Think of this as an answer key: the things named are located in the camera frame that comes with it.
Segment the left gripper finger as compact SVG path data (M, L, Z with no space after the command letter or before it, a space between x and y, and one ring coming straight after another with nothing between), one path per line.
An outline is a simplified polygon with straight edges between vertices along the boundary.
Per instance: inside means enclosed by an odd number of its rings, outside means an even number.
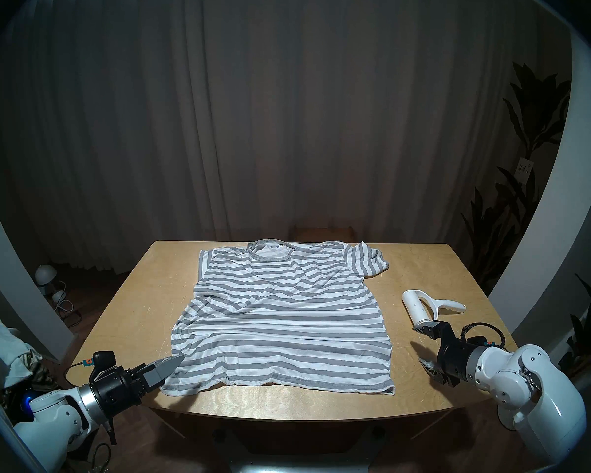
M165 379L177 369L178 364L154 364L148 371L148 390L153 391L164 383Z
M143 368L143 376L170 376L183 361L183 355L169 356L155 360Z

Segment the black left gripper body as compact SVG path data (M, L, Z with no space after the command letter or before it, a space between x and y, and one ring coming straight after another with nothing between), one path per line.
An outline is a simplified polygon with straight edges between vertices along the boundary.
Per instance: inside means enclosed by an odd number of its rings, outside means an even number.
M89 385L106 418L113 418L134 405L140 405L143 396L150 392L144 378L147 365L128 370L113 366L101 371L96 367L89 377Z

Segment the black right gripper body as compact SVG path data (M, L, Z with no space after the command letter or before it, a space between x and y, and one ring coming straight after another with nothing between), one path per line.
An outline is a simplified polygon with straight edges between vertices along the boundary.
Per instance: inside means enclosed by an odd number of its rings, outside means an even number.
M467 371L468 363L475 351L476 345L466 339L467 329L463 328L460 336L456 336L450 324L441 324L441 345L436 363L446 374L446 385L456 386L460 381L474 382L473 370Z

